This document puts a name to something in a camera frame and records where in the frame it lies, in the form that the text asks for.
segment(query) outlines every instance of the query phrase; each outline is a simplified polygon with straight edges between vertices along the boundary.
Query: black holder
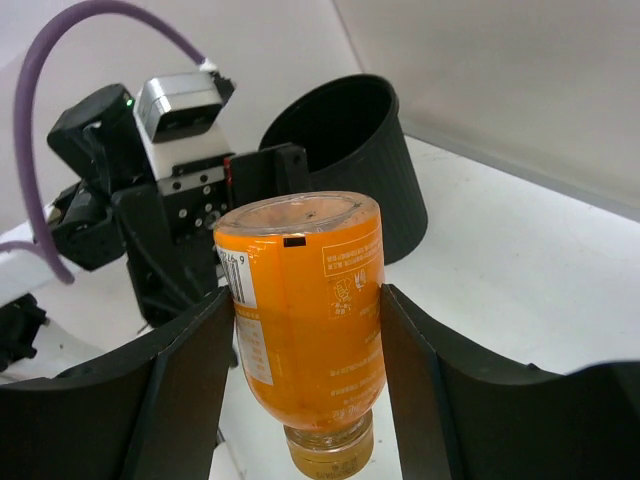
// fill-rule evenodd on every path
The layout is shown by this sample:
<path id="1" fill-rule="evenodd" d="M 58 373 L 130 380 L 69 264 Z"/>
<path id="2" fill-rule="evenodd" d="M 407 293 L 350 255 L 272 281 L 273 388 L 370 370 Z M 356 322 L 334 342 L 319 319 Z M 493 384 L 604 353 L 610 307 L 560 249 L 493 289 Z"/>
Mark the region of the black holder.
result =
<path id="1" fill-rule="evenodd" d="M 567 376 L 502 357 L 393 285 L 382 344 L 404 480 L 633 480 L 640 362 Z"/>
<path id="2" fill-rule="evenodd" d="M 0 386 L 0 477 L 209 478 L 233 318 L 220 289 L 56 378 Z"/>
<path id="3" fill-rule="evenodd" d="M 427 230 L 427 210 L 398 120 L 391 84 L 353 75 L 306 94 L 280 114 L 260 149 L 306 150 L 313 190 L 364 193 L 380 204 L 385 264 L 408 255 Z"/>

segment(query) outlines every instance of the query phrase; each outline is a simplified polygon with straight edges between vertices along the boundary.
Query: black container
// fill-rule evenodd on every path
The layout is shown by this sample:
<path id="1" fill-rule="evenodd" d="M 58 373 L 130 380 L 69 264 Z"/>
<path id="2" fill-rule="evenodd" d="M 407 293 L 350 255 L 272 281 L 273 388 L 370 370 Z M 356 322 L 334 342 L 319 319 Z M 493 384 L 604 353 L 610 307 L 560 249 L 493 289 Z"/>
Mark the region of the black container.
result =
<path id="1" fill-rule="evenodd" d="M 398 110 L 398 96 L 384 78 L 344 77 L 293 103 L 260 144 L 261 149 L 287 142 L 304 147 L 315 190 L 374 198 L 382 213 L 385 264 L 408 255 L 428 223 Z"/>

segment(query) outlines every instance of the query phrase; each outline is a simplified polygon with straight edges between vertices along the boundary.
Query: red marking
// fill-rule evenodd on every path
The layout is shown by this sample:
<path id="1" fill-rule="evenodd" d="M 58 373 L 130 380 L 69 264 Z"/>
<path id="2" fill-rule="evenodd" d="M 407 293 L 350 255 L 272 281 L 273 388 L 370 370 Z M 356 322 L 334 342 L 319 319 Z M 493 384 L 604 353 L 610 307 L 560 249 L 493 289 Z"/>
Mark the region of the red marking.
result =
<path id="1" fill-rule="evenodd" d="M 233 178 L 231 177 L 231 157 L 227 157 L 224 159 L 224 176 L 227 179 L 227 186 L 231 186 L 233 183 Z"/>

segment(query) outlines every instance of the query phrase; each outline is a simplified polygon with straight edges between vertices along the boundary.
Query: cable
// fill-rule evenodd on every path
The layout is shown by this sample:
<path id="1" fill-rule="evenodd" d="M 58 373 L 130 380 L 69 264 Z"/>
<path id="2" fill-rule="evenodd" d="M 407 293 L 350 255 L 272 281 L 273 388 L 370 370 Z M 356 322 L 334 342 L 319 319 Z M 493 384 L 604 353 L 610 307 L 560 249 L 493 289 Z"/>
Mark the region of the cable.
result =
<path id="1" fill-rule="evenodd" d="M 197 65 L 205 65 L 208 62 L 198 49 L 169 24 L 140 7 L 120 0 L 87 0 L 72 5 L 47 23 L 34 39 L 18 76 L 13 104 L 13 142 L 22 198 L 36 243 L 6 242 L 0 244 L 0 252 L 21 249 L 34 253 L 43 258 L 55 276 L 66 284 L 73 283 L 74 277 L 58 256 L 53 236 L 44 217 L 33 160 L 34 97 L 44 63 L 58 40 L 74 25 L 102 14 L 118 14 L 138 20 L 162 33 Z"/>

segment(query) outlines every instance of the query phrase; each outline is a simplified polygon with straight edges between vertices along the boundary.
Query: plastic bottle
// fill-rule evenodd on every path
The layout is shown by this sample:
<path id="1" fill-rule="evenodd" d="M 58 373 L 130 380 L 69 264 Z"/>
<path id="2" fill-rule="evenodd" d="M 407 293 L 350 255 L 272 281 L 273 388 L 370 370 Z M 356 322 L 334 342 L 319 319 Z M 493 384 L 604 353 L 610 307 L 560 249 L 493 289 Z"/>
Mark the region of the plastic bottle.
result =
<path id="1" fill-rule="evenodd" d="M 300 471 L 353 475 L 371 456 L 371 407 L 385 383 L 377 203 L 278 197 L 232 210 L 214 235 L 251 390 L 284 424 Z"/>

